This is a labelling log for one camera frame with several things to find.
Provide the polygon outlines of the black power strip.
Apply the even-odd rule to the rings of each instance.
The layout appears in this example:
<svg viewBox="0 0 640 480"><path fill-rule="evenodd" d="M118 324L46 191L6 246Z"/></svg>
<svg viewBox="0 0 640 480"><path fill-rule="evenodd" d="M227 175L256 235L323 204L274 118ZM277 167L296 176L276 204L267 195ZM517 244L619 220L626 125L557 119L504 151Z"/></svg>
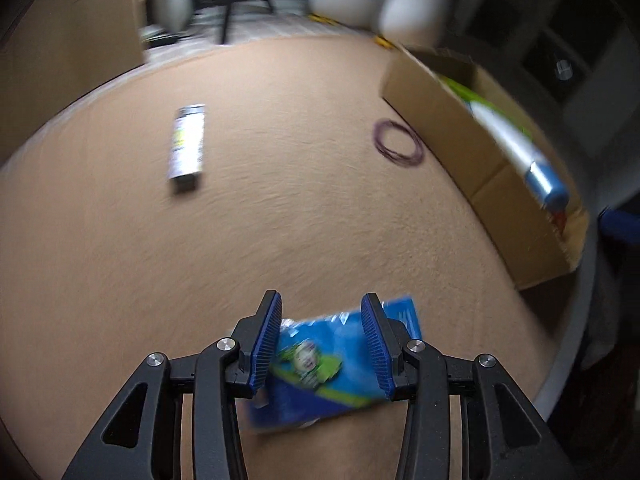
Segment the black power strip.
<svg viewBox="0 0 640 480"><path fill-rule="evenodd" d="M143 37L142 44L147 49L154 49L178 44L180 39L181 37L179 35L170 34L169 32L160 32L159 34Z"/></svg>

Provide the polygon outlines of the green hand cream tube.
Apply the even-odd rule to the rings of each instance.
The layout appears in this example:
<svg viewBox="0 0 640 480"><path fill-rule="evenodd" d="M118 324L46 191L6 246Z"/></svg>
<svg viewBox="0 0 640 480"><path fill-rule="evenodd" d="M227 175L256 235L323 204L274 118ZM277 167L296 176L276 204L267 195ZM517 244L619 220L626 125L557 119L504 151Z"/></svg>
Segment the green hand cream tube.
<svg viewBox="0 0 640 480"><path fill-rule="evenodd" d="M454 92L454 94L456 96L458 96L460 99L462 99L464 102L467 102L467 103L477 102L477 103L480 103L480 104L484 105L484 107L489 108L490 110L492 110L493 112L495 112L496 114L501 116L503 119L505 119L511 126L514 126L518 130L520 130L521 133L524 134L524 136L527 136L529 138L529 140L533 139L533 136L530 134L530 132L528 130L526 130L525 128L518 127L516 125L516 123L512 122L511 118L506 116L506 114L504 114L503 111L500 110L499 107L496 107L494 103L491 103L491 102L485 100L484 98L479 96L477 93L475 93L474 91L472 91L468 87L465 87L463 84L459 84L457 81L455 81L455 80L453 80L453 79L451 79L449 77L446 77L444 75L439 75L438 78L444 84L446 84L449 87L449 89L452 92Z"/></svg>

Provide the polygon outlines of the light wood headboard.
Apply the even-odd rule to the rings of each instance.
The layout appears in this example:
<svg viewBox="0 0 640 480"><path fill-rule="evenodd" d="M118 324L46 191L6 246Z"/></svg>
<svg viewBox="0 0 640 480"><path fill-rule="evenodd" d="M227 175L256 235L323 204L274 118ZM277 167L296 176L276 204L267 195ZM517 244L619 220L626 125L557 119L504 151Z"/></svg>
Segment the light wood headboard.
<svg viewBox="0 0 640 480"><path fill-rule="evenodd" d="M1 46L1 159L143 63L136 0L35 0Z"/></svg>

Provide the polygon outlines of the small white penguin plush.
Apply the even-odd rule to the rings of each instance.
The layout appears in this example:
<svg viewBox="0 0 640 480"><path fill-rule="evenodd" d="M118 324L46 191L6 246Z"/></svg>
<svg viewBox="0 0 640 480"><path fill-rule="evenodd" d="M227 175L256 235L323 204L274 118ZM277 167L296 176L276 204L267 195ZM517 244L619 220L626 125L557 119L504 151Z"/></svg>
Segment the small white penguin plush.
<svg viewBox="0 0 640 480"><path fill-rule="evenodd" d="M394 46L422 50L437 46L454 0L384 0L378 36Z"/></svg>

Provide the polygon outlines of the cardboard box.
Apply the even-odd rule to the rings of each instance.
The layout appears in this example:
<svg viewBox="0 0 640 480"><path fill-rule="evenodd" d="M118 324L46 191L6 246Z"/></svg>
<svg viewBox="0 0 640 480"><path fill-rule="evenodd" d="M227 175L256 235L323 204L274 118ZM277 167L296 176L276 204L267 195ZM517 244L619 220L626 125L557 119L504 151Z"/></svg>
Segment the cardboard box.
<svg viewBox="0 0 640 480"><path fill-rule="evenodd" d="M439 78L449 77L494 103L533 136L570 192L563 236L468 103ZM589 216L567 166L520 103L484 67L448 50L398 49L387 67L382 98L416 132L472 206L517 289L574 272L582 260Z"/></svg>

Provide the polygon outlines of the white blue lotion bottle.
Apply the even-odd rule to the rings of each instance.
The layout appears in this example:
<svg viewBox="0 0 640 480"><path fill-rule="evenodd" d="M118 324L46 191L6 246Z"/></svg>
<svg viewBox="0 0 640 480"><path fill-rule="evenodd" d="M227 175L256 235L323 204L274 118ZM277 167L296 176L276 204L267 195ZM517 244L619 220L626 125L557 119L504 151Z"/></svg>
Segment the white blue lotion bottle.
<svg viewBox="0 0 640 480"><path fill-rule="evenodd" d="M533 141L484 105L473 102L468 103L468 107L523 178L538 203L548 211L565 210L570 202L570 192Z"/></svg>

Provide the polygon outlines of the blue cartoon packet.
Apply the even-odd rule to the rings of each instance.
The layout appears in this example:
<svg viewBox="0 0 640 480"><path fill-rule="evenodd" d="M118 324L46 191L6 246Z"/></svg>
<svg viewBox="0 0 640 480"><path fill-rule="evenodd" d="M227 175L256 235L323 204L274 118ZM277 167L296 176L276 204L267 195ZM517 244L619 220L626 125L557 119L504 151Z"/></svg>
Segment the blue cartoon packet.
<svg viewBox="0 0 640 480"><path fill-rule="evenodd" d="M265 383L248 404L258 431L303 427L385 400L358 310L281 323Z"/></svg>

